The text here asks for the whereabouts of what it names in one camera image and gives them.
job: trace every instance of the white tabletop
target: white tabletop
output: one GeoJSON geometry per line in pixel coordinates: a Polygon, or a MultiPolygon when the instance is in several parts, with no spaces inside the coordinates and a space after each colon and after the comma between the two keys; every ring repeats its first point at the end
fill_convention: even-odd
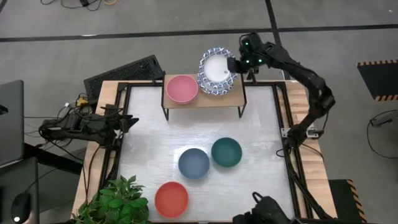
{"type": "Polygon", "coordinates": [[[248,104],[239,119],[237,108],[170,110],[166,121],[160,87],[133,87],[127,113],[140,120],[125,134],[119,174],[137,175],[145,185],[150,220],[162,222],[230,222],[255,206],[253,191],[270,195],[288,217],[293,217],[292,197],[285,161],[275,155],[282,148],[272,89],[246,87],[248,104]],[[191,147],[207,152],[223,137],[237,140],[241,162],[223,169],[212,160],[205,178],[189,180],[178,170],[180,155],[191,147]],[[164,183],[177,181],[189,194],[187,211],[177,219],[156,212],[154,197],[164,183]]]}

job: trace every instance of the green plant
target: green plant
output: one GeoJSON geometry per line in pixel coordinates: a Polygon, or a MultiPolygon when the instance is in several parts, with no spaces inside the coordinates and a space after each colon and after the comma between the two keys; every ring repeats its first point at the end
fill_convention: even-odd
{"type": "Polygon", "coordinates": [[[141,197],[144,186],[136,185],[136,176],[110,180],[109,187],[100,190],[87,205],[72,214],[79,224],[148,224],[148,199],[141,197]]]}

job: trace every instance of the wooden shelf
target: wooden shelf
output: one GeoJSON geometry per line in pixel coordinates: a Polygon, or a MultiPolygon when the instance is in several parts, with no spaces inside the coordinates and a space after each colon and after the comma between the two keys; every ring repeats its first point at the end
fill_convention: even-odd
{"type": "MultiPolygon", "coordinates": [[[[163,88],[163,107],[164,109],[182,109],[182,108],[211,108],[211,107],[229,107],[229,106],[244,106],[245,95],[242,83],[242,77],[238,77],[234,81],[232,90],[222,96],[215,96],[205,93],[199,88],[197,97],[190,103],[182,105],[174,102],[166,94],[166,86],[169,81],[177,75],[165,75],[163,88]]],[[[197,74],[189,75],[197,80],[197,74]]]]}

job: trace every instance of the computer mouse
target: computer mouse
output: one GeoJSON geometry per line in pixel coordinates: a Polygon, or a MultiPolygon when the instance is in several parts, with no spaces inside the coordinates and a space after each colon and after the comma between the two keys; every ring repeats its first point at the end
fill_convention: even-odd
{"type": "Polygon", "coordinates": [[[30,194],[23,192],[12,201],[11,218],[16,224],[26,222],[30,215],[30,194]]]}

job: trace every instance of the stack of plates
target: stack of plates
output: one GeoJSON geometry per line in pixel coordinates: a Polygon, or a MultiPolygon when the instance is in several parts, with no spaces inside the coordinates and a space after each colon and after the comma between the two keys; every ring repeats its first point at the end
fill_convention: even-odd
{"type": "Polygon", "coordinates": [[[228,57],[234,55],[223,47],[213,47],[203,54],[199,66],[198,85],[205,93],[224,95],[232,89],[238,74],[228,70],[228,57]]]}

